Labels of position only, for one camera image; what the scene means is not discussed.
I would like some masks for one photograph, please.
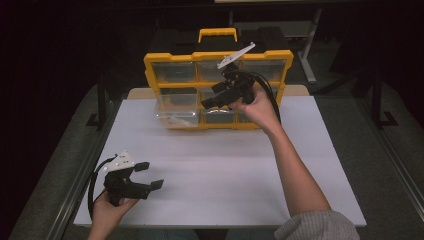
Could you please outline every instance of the sleeve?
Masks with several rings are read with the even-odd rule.
[[[277,239],[360,239],[355,226],[341,213],[313,211],[294,216],[274,233]]]

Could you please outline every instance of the right hand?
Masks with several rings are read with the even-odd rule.
[[[255,99],[250,104],[242,103],[241,99],[228,105],[231,109],[246,114],[250,121],[261,127],[265,133],[281,127],[274,108],[266,93],[258,87],[252,89]]]
[[[115,207],[109,202],[108,192],[102,193],[94,203],[93,224],[88,239],[106,239],[138,201],[139,199],[129,199],[125,202],[125,199],[121,198],[119,206]]]

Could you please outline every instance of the dark background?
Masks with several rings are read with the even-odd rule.
[[[0,238],[9,236],[87,91],[101,76],[115,99],[133,87],[146,86],[142,59],[155,30],[226,27],[229,9],[212,2],[0,3],[0,79],[5,109]],[[309,4],[240,5],[234,21],[311,19],[317,5],[303,2]],[[352,2],[355,4],[326,5],[317,30],[315,41],[342,42],[332,71],[349,73],[361,66],[378,69],[424,126],[423,4]],[[211,6],[200,8],[201,4]]]

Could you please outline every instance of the yellow organizer box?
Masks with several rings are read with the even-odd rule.
[[[293,54],[279,28],[160,30],[144,57],[146,78],[157,98],[156,116],[169,129],[258,128],[226,106],[205,109],[201,104],[215,96],[211,87],[225,80],[224,68],[218,69],[217,64],[251,42],[256,46],[234,64],[242,71],[264,76],[280,104]]]

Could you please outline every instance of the white paper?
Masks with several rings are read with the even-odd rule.
[[[99,162],[127,150],[150,168],[131,175],[164,179],[126,214],[121,225],[222,228],[279,226],[289,220],[274,154],[262,130],[168,130],[154,114],[156,100],[124,100]],[[287,96],[283,126],[333,210],[366,225],[313,97]],[[94,196],[103,189],[99,173]],[[90,225],[87,193],[74,220]]]

